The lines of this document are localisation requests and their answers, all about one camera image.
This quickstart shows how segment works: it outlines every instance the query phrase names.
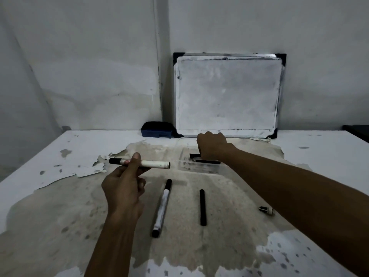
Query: black stick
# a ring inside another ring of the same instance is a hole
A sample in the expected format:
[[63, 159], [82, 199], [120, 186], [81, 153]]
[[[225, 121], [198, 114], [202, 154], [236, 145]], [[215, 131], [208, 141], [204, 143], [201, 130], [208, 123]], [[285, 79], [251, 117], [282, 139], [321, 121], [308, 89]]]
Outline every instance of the black stick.
[[200, 224], [206, 226], [206, 207], [205, 207], [205, 191], [200, 190]]

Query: white marker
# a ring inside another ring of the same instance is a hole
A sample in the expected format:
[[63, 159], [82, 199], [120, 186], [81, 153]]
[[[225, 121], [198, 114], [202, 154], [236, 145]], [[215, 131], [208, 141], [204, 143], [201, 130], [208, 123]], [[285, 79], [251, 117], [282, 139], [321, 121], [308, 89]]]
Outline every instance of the white marker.
[[172, 186], [172, 180], [168, 179], [166, 181], [166, 184], [165, 184], [163, 197], [162, 197], [162, 200], [160, 202], [159, 209], [158, 209], [158, 215], [156, 217], [154, 228], [153, 228], [152, 233], [151, 233], [152, 237], [154, 237], [154, 238], [158, 238], [159, 235], [160, 235], [161, 227], [162, 227], [163, 221], [164, 221], [165, 209], [166, 209], [166, 206], [168, 204], [168, 198], [169, 198], [169, 192], [170, 192], [171, 186]]
[[[109, 163], [111, 164], [120, 164], [124, 165], [126, 160], [130, 160], [129, 158], [110, 158]], [[153, 161], [153, 160], [141, 160], [141, 167], [147, 168], [162, 168], [169, 169], [170, 162], [169, 161]]]

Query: whiteboard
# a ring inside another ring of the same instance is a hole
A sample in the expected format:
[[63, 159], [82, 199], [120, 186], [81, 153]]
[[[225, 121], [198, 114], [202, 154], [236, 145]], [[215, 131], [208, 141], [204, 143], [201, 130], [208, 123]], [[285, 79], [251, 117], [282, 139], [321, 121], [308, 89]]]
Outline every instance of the whiteboard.
[[275, 55], [183, 55], [174, 65], [175, 125], [185, 137], [274, 133], [283, 75]]

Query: white wall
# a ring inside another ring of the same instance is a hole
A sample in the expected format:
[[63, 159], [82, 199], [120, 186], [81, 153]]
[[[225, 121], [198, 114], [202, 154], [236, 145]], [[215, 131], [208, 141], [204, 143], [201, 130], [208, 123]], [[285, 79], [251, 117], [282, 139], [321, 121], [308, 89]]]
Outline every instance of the white wall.
[[3, 0], [59, 126], [161, 120], [153, 0]]
[[369, 123], [369, 0], [169, 0], [173, 52], [287, 53], [279, 129]]
[[61, 130], [0, 13], [0, 181], [51, 143]]

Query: person's right hand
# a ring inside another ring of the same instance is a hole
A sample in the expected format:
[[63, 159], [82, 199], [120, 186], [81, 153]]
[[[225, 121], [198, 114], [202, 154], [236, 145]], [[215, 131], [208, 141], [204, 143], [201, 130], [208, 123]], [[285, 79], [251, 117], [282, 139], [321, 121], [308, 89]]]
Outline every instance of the person's right hand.
[[197, 135], [197, 144], [203, 160], [219, 160], [219, 153], [227, 145], [227, 140], [222, 133], [213, 134], [206, 132]]

